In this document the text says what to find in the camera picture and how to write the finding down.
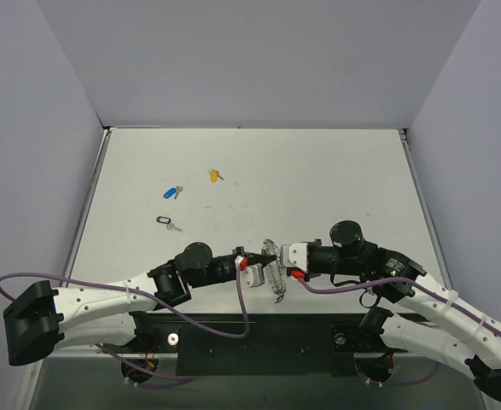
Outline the metal disc with keyrings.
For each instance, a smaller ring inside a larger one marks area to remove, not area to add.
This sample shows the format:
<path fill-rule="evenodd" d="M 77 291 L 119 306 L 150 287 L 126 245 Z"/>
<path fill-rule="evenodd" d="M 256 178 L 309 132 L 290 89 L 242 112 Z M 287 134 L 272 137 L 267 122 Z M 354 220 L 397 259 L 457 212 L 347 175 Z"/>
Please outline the metal disc with keyrings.
<path fill-rule="evenodd" d="M 279 262 L 280 249 L 271 239 L 267 238 L 263 241 L 261 253 L 263 255 L 275 254 L 277 256 L 276 261 L 264 267 L 264 275 L 276 299 L 279 296 L 285 297 L 286 284 L 283 280 L 284 269 L 280 266 Z"/>

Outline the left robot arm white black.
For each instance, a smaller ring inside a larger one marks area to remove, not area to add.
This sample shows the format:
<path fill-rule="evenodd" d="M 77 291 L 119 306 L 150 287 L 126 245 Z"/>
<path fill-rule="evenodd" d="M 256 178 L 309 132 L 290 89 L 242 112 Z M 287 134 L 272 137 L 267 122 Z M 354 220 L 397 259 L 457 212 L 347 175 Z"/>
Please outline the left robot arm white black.
<path fill-rule="evenodd" d="M 249 253 L 242 247 L 215 256 L 205 243 L 192 243 L 167 263 L 112 284 L 71 279 L 66 288 L 52 286 L 54 277 L 35 273 L 35 283 L 11 297 L 3 311 L 11 366 L 24 366 L 66 346 L 107 343 L 141 352 L 152 330 L 131 317 L 164 308 L 171 313 L 191 298 L 191 290 L 213 284 L 245 282 L 260 286 L 263 267 L 276 255 Z"/>

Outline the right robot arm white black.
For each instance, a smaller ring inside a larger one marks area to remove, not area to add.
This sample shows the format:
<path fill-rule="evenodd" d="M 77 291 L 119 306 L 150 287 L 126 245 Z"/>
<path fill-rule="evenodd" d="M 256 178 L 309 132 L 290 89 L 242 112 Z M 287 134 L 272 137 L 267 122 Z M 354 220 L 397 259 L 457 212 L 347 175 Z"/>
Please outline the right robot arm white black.
<path fill-rule="evenodd" d="M 358 328 L 364 347 L 385 344 L 425 356 L 460 371 L 482 393 L 501 402 L 500 321 L 447 289 L 408 256 L 367 241 L 357 222 L 341 221 L 329 235 L 329 246 L 301 243 L 288 252 L 292 269 L 303 274 L 302 284 L 318 275 L 356 276 L 356 284 L 332 286 L 323 294 L 369 291 L 431 324 L 415 324 L 386 308 L 371 307 Z"/>

